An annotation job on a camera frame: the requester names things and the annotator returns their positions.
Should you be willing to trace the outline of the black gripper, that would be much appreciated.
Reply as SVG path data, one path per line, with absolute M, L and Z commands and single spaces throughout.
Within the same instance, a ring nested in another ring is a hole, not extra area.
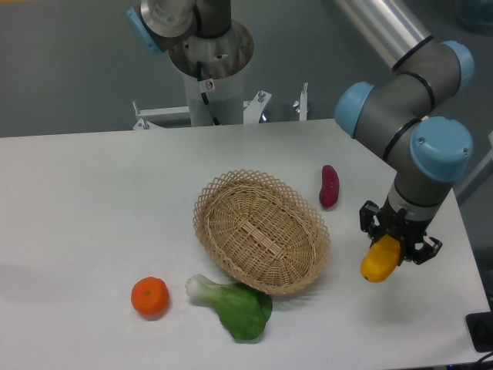
M 379 208 L 373 201 L 367 200 L 359 210 L 360 228 L 371 240 L 373 247 L 384 235 L 400 242 L 403 261 L 421 265 L 434 258 L 442 248 L 442 242 L 426 234 L 428 220 L 411 220 L 407 211 L 401 208 L 395 211 L 390 205 Z

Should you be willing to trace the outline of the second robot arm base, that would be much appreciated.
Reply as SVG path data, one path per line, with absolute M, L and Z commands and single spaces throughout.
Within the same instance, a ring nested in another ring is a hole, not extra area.
M 253 38 L 232 19 L 230 1 L 141 1 L 126 12 L 129 27 L 151 55 L 198 80 L 225 79 L 253 58 Z

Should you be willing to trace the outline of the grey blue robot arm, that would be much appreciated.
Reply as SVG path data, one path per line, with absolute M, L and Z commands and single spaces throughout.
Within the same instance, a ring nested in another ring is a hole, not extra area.
M 338 6 L 393 71 L 382 86 L 352 85 L 336 105 L 336 123 L 395 170 L 383 206 L 366 202 L 361 230 L 373 244 L 392 237 L 399 261 L 422 264 L 441 242 L 427 234 L 473 150 L 469 131 L 433 111 L 471 80 L 465 45 L 438 42 L 402 1 L 340 1 Z

